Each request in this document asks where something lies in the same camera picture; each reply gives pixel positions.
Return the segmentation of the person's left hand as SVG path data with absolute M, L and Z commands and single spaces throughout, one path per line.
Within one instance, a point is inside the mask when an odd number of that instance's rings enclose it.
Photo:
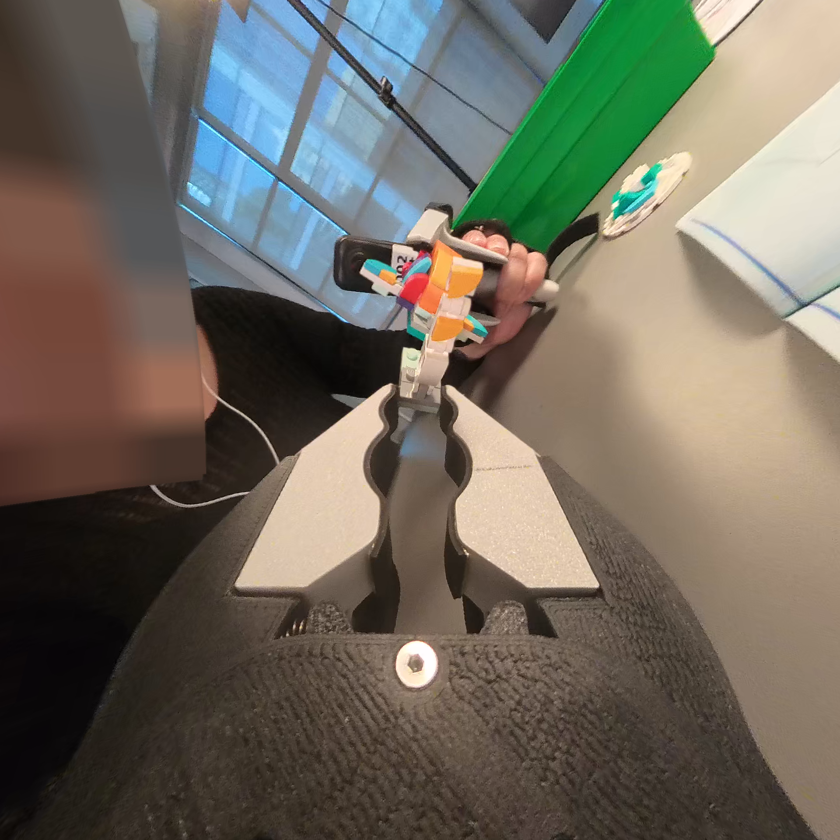
M 455 348 L 451 360 L 478 361 L 489 352 L 513 340 L 522 330 L 532 313 L 529 300 L 541 288 L 548 271 L 544 255 L 529 250 L 520 243 L 510 243 L 508 231 L 501 222 L 467 223 L 458 226 L 454 235 L 472 245 L 491 250 L 507 258 L 500 268 L 496 289 L 481 291 L 476 299 L 478 310 L 497 319 L 482 343 L 468 342 Z

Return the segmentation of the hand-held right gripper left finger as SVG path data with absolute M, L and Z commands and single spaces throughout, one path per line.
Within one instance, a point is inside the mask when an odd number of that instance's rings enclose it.
M 354 630 L 394 632 L 400 582 L 387 498 L 399 445 L 386 385 L 297 456 L 234 584 L 241 595 L 336 604 Z

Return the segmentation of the black tripod pole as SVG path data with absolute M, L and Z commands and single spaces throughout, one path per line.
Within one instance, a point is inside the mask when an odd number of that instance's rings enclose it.
M 441 165 L 448 169 L 448 171 L 458 180 L 458 182 L 464 186 L 464 188 L 467 190 L 468 195 L 471 195 L 477 189 L 478 183 L 469 176 L 467 171 L 455 161 L 455 159 L 444 149 L 444 147 L 441 146 L 440 143 L 437 142 L 436 139 L 428 131 L 425 130 L 421 123 L 417 121 L 414 118 L 414 116 L 403 106 L 403 104 L 399 102 L 391 80 L 387 76 L 381 76 L 378 78 L 370 70 L 368 70 L 367 67 L 364 66 L 362 61 L 349 49 L 347 45 L 344 44 L 344 42 L 342 42 L 340 37 L 336 33 L 334 33 L 327 26 L 326 23 L 321 21 L 321 19 L 317 15 L 315 15 L 315 13 L 310 9 L 309 5 L 307 5 L 305 2 L 288 1 L 288 4 L 303 19 L 303 21 L 310 28 L 312 28 L 321 39 L 323 39 L 327 43 L 331 51 L 334 52 L 339 58 L 341 58 L 341 60 L 349 68 L 351 68 L 352 72 L 363 81 L 365 86 L 371 91 L 373 91 L 374 95 L 382 104 L 382 106 L 390 113 L 394 114 L 409 130 L 409 132 L 414 137 L 416 137 L 417 140 L 419 140 L 419 142 L 425 148 L 428 149 L 430 154 Z M 340 12 L 330 3 L 317 1 L 317 4 L 320 5 L 327 13 L 331 14 L 332 16 L 335 16 L 340 23 L 348 25 L 349 27 L 355 29 L 359 34 L 369 39 L 370 42 L 372 42 L 375 46 L 378 46 L 383 51 L 389 53 L 392 57 L 397 58 L 404 65 L 409 67 L 409 69 L 414 70 L 417 74 L 425 77 L 427 80 L 432 81 L 434 84 L 445 89 L 448 95 L 452 98 L 457 99 L 459 102 L 466 106 L 469 105 L 467 101 L 462 100 L 452 90 L 447 88 L 442 83 L 438 82 L 438 80 L 434 78 L 425 69 L 414 64 L 410 59 L 406 58 L 398 50 L 387 45 L 384 41 L 380 40 L 377 36 L 373 35 L 371 31 L 362 27 L 354 19 L 347 16 L 345 13 Z

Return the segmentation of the person's left forearm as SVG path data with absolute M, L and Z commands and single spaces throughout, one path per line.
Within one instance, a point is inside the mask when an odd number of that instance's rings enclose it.
M 414 336 L 365 329 L 287 299 L 232 287 L 192 291 L 196 325 L 212 353 L 222 395 L 311 385 L 326 394 L 368 397 L 398 382 Z

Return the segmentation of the round white lego plate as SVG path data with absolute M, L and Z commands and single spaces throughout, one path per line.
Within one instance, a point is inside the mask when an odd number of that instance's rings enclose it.
M 615 239 L 640 225 L 682 183 L 691 164 L 692 155 L 679 152 L 653 165 L 639 165 L 612 196 L 602 236 Z

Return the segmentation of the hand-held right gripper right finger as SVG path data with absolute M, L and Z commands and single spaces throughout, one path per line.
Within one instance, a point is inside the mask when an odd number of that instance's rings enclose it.
M 527 632 L 549 634 L 542 601 L 588 602 L 601 586 L 541 458 L 451 385 L 443 430 L 444 467 L 455 484 L 444 569 L 466 631 L 478 634 L 495 606 L 515 602 Z

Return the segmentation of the open instruction booklet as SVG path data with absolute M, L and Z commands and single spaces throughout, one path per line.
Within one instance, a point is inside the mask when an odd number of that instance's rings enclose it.
M 839 85 L 675 228 L 839 361 Z

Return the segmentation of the large window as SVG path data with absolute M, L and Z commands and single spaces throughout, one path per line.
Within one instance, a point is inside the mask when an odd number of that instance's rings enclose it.
M 473 182 L 495 161 L 543 82 L 464 2 L 307 2 Z M 342 235 L 403 240 L 428 203 L 469 189 L 388 111 L 288 2 L 221 3 L 203 47 L 180 200 L 253 257 L 256 284 L 380 327 L 386 299 L 332 279 Z

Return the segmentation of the green plastic crate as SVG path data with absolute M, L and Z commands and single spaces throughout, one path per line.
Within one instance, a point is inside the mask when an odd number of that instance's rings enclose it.
M 496 218 L 545 251 L 715 56 L 689 1 L 607 1 L 455 224 Z

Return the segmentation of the multicolour lego model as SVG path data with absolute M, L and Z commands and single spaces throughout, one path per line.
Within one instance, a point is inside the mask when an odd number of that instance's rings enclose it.
M 394 245 L 388 261 L 369 257 L 360 268 L 365 286 L 407 310 L 409 334 L 446 351 L 463 342 L 463 321 L 483 273 L 479 261 L 441 243 Z

